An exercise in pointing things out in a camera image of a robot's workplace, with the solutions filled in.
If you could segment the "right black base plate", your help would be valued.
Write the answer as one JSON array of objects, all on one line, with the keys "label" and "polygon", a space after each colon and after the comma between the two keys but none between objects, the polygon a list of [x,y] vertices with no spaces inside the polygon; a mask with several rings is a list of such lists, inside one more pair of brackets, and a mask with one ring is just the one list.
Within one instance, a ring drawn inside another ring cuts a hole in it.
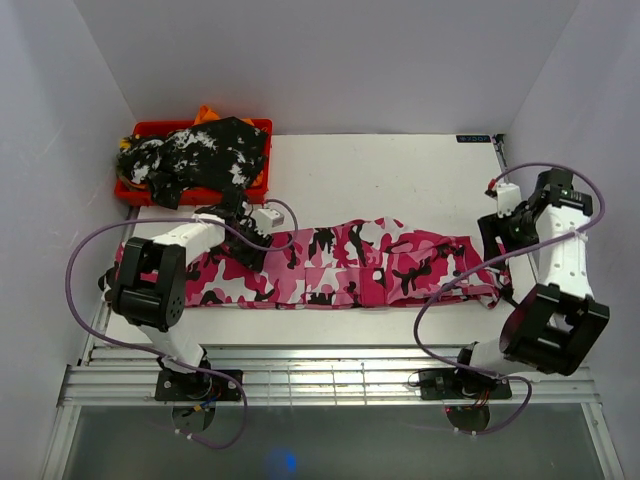
[{"label": "right black base plate", "polygon": [[506,400],[512,398],[508,381],[454,368],[427,368],[413,372],[408,386],[417,388],[422,400]]}]

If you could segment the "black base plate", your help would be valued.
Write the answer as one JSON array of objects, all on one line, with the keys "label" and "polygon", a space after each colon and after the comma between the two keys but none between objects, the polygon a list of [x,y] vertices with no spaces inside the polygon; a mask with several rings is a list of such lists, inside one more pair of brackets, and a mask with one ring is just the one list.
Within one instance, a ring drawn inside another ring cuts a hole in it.
[{"label": "black base plate", "polygon": [[427,368],[413,372],[408,386],[417,388],[422,400],[506,400],[512,398],[508,381],[454,368]]},{"label": "black base plate", "polygon": [[162,370],[158,374],[154,399],[162,402],[240,401],[238,386],[227,378]]}]

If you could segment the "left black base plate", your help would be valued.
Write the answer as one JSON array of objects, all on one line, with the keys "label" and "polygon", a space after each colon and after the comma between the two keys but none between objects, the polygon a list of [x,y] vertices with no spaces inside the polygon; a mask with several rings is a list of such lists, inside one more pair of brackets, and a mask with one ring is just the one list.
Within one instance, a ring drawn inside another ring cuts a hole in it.
[{"label": "left black base plate", "polygon": [[162,370],[158,374],[154,399],[162,402],[240,401],[238,386],[227,378]]}]

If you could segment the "aluminium frame rail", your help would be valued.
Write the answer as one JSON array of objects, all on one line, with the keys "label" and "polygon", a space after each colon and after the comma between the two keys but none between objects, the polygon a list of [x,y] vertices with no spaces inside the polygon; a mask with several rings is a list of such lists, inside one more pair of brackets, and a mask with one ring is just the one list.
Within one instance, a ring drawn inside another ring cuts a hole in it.
[{"label": "aluminium frame rail", "polygon": [[[252,407],[420,405],[420,393],[409,383],[415,371],[437,364],[414,348],[222,348],[214,350],[213,362],[243,370]],[[68,367],[42,478],[62,477],[83,408],[154,407],[158,374],[149,354],[106,346]],[[538,372],[526,377],[533,386],[532,404],[581,407],[605,478],[623,478],[590,370],[581,367],[570,377]]]}]

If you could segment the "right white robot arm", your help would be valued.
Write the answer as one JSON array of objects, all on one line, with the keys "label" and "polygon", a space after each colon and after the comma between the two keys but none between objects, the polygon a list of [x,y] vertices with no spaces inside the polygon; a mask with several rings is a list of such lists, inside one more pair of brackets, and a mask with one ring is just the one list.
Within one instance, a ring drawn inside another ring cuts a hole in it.
[{"label": "right white robot arm", "polygon": [[526,371],[569,376],[580,366],[610,318],[597,302],[587,275],[590,195],[573,187],[573,175],[551,168],[541,172],[528,199],[512,183],[495,187],[495,213],[479,219],[487,260],[501,253],[539,246],[538,281],[515,305],[500,336],[464,347],[451,375],[454,390],[474,397],[497,383],[491,373]]}]

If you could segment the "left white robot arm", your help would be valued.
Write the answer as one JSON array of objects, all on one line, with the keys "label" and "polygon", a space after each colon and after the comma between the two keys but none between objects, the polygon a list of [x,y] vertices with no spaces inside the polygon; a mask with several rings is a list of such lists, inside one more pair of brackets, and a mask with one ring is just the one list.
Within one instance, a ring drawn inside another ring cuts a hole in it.
[{"label": "left white robot arm", "polygon": [[240,193],[226,193],[221,203],[201,207],[192,220],[150,239],[130,238],[124,246],[111,287],[115,313],[137,327],[159,352],[162,387],[178,398],[200,400],[213,390],[205,349],[181,321],[186,307],[187,266],[215,247],[253,271],[262,268],[272,246],[281,212],[255,208]]}]

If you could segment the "small blue table label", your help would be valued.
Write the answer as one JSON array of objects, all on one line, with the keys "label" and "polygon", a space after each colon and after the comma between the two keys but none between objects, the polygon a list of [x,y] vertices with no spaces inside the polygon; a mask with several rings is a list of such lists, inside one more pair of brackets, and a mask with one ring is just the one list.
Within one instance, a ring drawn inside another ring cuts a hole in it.
[{"label": "small blue table label", "polygon": [[492,138],[490,135],[462,134],[462,135],[456,135],[455,138],[458,143],[478,144],[478,143],[492,142]]}]

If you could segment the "pink camouflage trousers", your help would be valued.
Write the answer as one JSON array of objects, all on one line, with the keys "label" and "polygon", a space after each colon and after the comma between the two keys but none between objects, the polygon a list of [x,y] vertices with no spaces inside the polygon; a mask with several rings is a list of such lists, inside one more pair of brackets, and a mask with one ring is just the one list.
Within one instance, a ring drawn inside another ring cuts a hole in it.
[{"label": "pink camouflage trousers", "polygon": [[455,281],[441,302],[478,300],[492,308],[510,283],[507,268],[483,266],[469,237],[412,229],[390,217],[271,236],[260,272],[241,266],[222,247],[189,264],[186,306],[412,306]]}]

